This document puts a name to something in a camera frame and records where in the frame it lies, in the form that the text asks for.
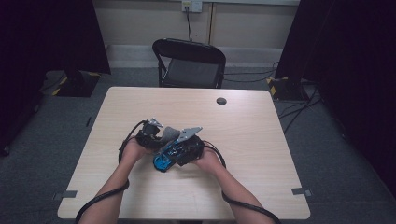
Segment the wooden table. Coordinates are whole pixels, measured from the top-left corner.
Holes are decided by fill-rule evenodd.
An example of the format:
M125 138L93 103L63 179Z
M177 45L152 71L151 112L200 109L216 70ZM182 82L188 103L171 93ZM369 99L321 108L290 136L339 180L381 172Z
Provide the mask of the wooden table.
M227 104L217 104L219 97ZM151 118L179 130L202 126L197 135L219 149L227 169L266 209L281 219L309 218L305 196L291 191L301 183L267 91L133 87L109 89L67 188L77 196L63 198L60 218L74 218L94 197L118 164L122 140ZM233 219L214 177L193 164L160 173L147 155L129 179L120 218Z

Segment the black folding chair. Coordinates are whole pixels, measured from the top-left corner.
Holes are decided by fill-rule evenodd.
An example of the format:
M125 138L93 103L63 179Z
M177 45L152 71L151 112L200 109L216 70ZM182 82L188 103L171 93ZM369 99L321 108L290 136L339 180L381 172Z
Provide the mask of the black folding chair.
M219 49L171 38L155 41L152 49L158 59L160 87L221 88L226 59ZM167 67L163 58L171 59Z

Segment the chair backrest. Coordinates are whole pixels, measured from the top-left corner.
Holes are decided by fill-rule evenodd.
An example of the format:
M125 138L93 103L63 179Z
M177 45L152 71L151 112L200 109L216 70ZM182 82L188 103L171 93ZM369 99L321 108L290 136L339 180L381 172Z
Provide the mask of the chair backrest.
M152 49L159 62L162 62L161 56L163 56L185 61L216 63L223 66L226 63L221 50L203 43L164 38L155 41Z

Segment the wall socket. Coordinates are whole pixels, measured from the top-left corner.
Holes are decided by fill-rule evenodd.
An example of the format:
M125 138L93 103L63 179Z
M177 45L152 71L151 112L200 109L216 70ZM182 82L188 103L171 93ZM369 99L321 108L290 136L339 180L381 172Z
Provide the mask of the wall socket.
M186 7L189 12L202 12L202 1L181 1L181 11L186 11Z

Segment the black round hole cover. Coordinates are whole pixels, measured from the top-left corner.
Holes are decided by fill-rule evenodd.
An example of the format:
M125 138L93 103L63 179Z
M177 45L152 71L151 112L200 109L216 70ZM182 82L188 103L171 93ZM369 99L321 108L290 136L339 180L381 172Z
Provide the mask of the black round hole cover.
M224 99L224 98L222 98L222 97L219 97L219 98L216 100L216 102L218 103L218 105L225 105L225 104L227 104L227 100Z

